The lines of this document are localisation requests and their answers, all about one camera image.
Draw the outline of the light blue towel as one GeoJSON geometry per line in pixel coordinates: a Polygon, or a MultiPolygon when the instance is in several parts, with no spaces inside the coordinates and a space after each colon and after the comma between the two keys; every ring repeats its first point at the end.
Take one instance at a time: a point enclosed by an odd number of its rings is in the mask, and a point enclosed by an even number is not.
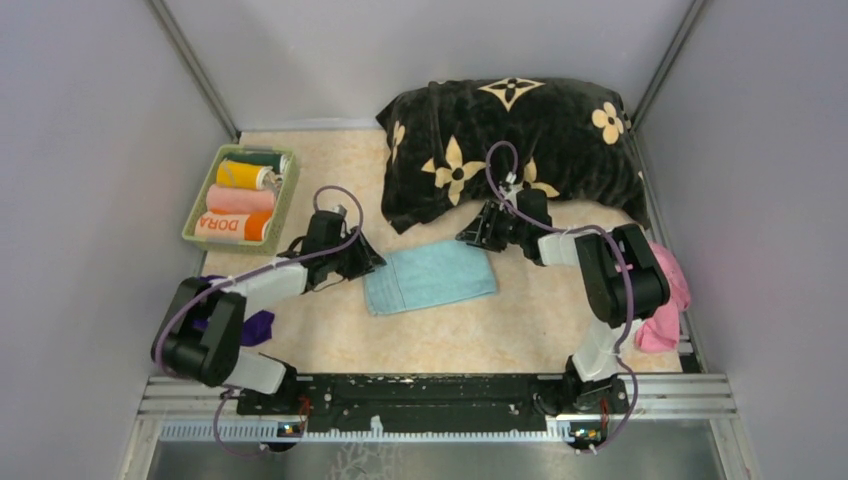
{"type": "Polygon", "coordinates": [[[394,315],[488,297],[498,292],[486,253],[456,240],[391,252],[364,277],[366,307],[394,315]]]}

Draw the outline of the black floral blanket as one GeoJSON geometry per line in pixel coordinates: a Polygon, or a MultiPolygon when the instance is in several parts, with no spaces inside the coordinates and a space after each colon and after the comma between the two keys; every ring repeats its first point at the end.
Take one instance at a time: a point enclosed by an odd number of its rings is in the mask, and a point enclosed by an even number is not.
{"type": "Polygon", "coordinates": [[[570,78],[431,82],[376,117],[386,133],[381,212],[399,234],[471,200],[509,172],[550,201],[591,201],[651,226],[622,97],[570,78]]]}

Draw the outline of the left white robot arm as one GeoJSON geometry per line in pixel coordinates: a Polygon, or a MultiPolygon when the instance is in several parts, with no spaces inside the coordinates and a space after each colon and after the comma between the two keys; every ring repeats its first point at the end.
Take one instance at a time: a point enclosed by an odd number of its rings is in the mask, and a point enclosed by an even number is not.
{"type": "Polygon", "coordinates": [[[246,321],[314,291],[331,274],[350,281],[385,264],[361,226],[348,225],[342,213],[319,210],[306,234],[268,264],[234,277],[183,280],[152,342],[151,359],[172,377],[257,392],[273,412],[288,413],[300,399],[298,384],[290,380],[296,370],[245,350],[246,321]]]}

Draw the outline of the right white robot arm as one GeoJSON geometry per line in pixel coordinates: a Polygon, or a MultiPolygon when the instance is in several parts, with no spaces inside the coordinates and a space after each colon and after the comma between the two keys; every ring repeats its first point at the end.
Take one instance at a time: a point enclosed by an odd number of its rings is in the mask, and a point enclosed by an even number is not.
{"type": "Polygon", "coordinates": [[[612,392],[621,346],[634,321],[652,316],[670,299],[669,283],[639,226],[556,229],[538,189],[485,202],[456,238],[492,252],[517,245],[536,265],[579,268],[595,320],[566,364],[563,398],[576,412],[590,411],[612,392]]]}

